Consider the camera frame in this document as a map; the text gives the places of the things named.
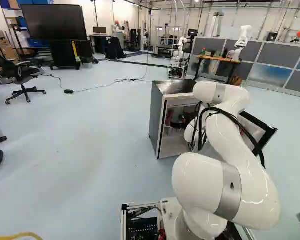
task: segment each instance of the extension cord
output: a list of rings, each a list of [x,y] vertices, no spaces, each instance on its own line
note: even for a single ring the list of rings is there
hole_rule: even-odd
[[[14,239],[19,239],[24,237],[33,237],[36,240],[43,240],[41,237],[39,237],[37,234],[33,232],[21,232],[11,236],[0,236],[0,240],[14,240]]]

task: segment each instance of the cardboard box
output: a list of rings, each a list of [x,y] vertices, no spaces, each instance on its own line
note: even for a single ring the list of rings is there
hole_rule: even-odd
[[[11,46],[1,46],[1,49],[6,59],[16,59],[14,63],[15,64],[18,63],[19,56],[17,54],[17,51],[14,48],[12,48]]]
[[[11,46],[6,46],[6,47],[2,48],[2,51],[3,51],[6,59],[16,59],[16,61],[14,61],[14,63],[18,62],[19,57],[18,57],[17,51],[14,48],[12,48]]]
[[[17,0],[8,0],[8,1],[9,1],[10,8],[19,9],[19,5],[18,5]]]
[[[6,21],[8,22],[8,25],[18,24],[16,17],[8,16],[6,17]]]
[[[19,54],[22,54],[20,48],[17,48],[16,50],[18,51]],[[25,55],[30,55],[30,54],[33,54],[35,52],[35,50],[34,49],[23,48],[23,52],[24,52]]]
[[[10,46],[9,42],[7,39],[2,39],[0,40],[0,45],[1,46]]]

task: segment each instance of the power adapter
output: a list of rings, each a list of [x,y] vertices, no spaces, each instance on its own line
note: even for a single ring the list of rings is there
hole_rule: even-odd
[[[74,91],[73,91],[73,90],[70,90],[70,89],[66,89],[66,90],[64,90],[64,93],[65,93],[65,94],[73,94]]]

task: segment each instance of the wooden desk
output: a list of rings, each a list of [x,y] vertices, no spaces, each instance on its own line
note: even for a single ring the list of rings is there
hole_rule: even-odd
[[[231,58],[228,58],[228,57],[223,58],[223,57],[219,57],[219,56],[206,56],[206,55],[198,55],[196,57],[199,59],[199,63],[198,63],[198,67],[196,69],[195,77],[194,77],[193,80],[196,80],[199,77],[199,70],[200,70],[201,62],[204,59],[206,59],[206,60],[217,60],[217,61],[220,61],[220,62],[232,63],[232,68],[231,68],[230,74],[228,76],[228,81],[226,82],[226,84],[229,84],[231,78],[233,77],[233,74],[235,72],[237,64],[241,63],[241,61],[239,61],[239,60],[232,60]]]

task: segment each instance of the chair armrest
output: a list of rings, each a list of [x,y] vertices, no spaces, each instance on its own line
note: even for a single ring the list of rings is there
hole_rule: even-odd
[[[22,66],[22,65],[27,65],[29,63],[31,63],[31,62],[30,61],[22,61],[22,62],[17,63],[16,66],[19,67],[19,66]]]

